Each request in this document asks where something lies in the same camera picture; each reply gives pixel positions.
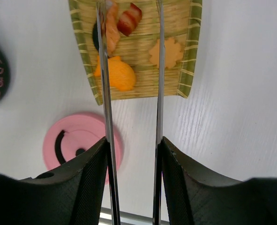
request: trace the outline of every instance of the pink disc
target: pink disc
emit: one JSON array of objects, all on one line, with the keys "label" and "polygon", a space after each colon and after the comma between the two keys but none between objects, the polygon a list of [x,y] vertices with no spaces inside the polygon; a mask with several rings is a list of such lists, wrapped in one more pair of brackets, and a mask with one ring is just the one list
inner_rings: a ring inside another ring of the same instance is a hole
[{"label": "pink disc", "polygon": [[[78,150],[88,150],[105,136],[104,122],[102,116],[89,112],[70,115],[57,121],[48,130],[43,144],[43,155],[47,169],[52,170],[60,166],[55,153],[55,142],[60,133],[63,134],[60,144],[61,153],[64,160],[69,161],[76,157]],[[123,145],[116,127],[113,127],[113,132],[116,168],[118,170],[123,157]],[[106,175],[106,183],[108,183],[108,174]]]}]

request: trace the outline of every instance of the white surface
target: white surface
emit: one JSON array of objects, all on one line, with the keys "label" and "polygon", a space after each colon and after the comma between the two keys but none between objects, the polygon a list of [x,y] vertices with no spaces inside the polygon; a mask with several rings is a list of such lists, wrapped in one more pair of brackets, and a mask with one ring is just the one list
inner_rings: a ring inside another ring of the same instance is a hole
[{"label": "white surface", "polygon": [[[204,1],[199,43],[189,99],[165,98],[164,135],[232,178],[277,176],[277,0]],[[64,116],[103,108],[86,80],[66,0],[0,0],[0,47],[14,76],[0,102],[0,173],[35,177],[46,170],[47,129]],[[120,209],[148,217],[156,102],[112,103],[125,143]]]}]

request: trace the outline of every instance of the orange toy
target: orange toy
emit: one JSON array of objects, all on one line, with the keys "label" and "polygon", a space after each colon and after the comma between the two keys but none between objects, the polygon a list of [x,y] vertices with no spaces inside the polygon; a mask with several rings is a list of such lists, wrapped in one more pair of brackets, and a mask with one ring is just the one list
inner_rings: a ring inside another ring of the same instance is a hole
[{"label": "orange toy", "polygon": [[[120,56],[108,59],[109,83],[119,91],[133,90],[136,83],[134,70],[125,62],[121,61]],[[97,56],[97,68],[94,76],[101,76],[100,57]]]}]

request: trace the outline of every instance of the pink lid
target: pink lid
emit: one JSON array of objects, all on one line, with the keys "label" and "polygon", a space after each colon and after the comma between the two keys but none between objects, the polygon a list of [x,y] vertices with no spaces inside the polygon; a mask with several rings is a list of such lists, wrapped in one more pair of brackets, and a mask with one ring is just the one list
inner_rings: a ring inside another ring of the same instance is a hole
[{"label": "pink lid", "polygon": [[[55,142],[63,134],[60,143],[64,161],[69,161],[76,155],[89,149],[105,136],[104,117],[94,113],[78,113],[57,121],[48,130],[43,144],[43,155],[48,170],[60,166],[55,153]],[[123,157],[122,139],[116,127],[113,127],[116,168],[120,167]]]}]

